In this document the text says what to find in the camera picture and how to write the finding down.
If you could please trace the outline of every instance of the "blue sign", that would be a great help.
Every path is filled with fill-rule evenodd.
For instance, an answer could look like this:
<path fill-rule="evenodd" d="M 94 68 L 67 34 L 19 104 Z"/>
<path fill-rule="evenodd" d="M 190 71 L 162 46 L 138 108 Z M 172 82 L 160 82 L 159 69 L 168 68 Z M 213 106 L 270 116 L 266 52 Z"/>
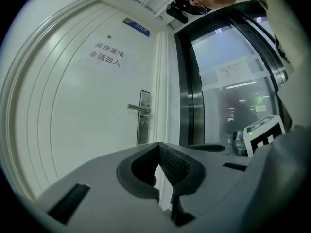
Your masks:
<path fill-rule="evenodd" d="M 123 21 L 125 24 L 131 26 L 132 28 L 142 32 L 144 35 L 148 36 L 150 35 L 150 31 L 147 30 L 146 28 L 144 28 L 143 26 L 141 26 L 140 24 L 138 24 L 137 22 L 132 21 L 129 18 L 124 19 Z"/>

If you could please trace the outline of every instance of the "person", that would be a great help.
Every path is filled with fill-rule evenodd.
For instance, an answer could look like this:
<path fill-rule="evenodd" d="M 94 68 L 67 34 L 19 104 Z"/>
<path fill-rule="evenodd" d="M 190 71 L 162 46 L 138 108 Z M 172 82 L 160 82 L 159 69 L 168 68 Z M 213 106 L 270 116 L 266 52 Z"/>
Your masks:
<path fill-rule="evenodd" d="M 236 0 L 187 0 L 192 6 L 218 9 Z M 276 38 L 276 50 L 286 69 L 288 81 L 278 96 L 287 109 L 293 126 L 311 126 L 311 48 L 298 18 L 284 0 L 257 0 L 266 10 Z"/>

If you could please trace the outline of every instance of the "white door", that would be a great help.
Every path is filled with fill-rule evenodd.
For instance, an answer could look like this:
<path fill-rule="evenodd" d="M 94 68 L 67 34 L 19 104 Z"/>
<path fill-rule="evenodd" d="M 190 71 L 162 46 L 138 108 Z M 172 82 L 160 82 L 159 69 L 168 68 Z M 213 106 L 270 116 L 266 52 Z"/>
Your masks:
<path fill-rule="evenodd" d="M 151 92 L 157 31 L 97 2 L 40 46 L 17 95 L 15 139 L 33 196 L 86 161 L 136 145 L 141 90 Z"/>

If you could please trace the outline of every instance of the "door handle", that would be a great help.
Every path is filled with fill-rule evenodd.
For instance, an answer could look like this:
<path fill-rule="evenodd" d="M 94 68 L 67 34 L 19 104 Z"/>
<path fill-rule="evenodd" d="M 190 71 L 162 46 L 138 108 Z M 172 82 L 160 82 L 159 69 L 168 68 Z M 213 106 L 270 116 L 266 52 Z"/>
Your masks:
<path fill-rule="evenodd" d="M 151 112 L 151 109 L 149 107 L 145 107 L 145 106 L 137 106 L 137 105 L 128 104 L 127 108 L 130 110 L 141 111 L 144 113 L 150 113 Z"/>

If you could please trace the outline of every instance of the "black slot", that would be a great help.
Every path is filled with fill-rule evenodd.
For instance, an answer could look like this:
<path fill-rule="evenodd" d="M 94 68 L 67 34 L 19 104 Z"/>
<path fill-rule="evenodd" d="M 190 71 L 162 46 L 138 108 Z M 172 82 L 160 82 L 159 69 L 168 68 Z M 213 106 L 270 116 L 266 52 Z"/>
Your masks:
<path fill-rule="evenodd" d="M 48 213 L 55 220 L 66 224 L 77 209 L 90 187 L 76 184 Z"/>
<path fill-rule="evenodd" d="M 236 163 L 231 163 L 231 162 L 226 162 L 223 164 L 223 166 L 231 168 L 231 169 L 235 169 L 235 170 L 239 170 L 239 171 L 245 171 L 247 166 L 245 165 L 241 165 L 241 164 L 236 164 Z"/>

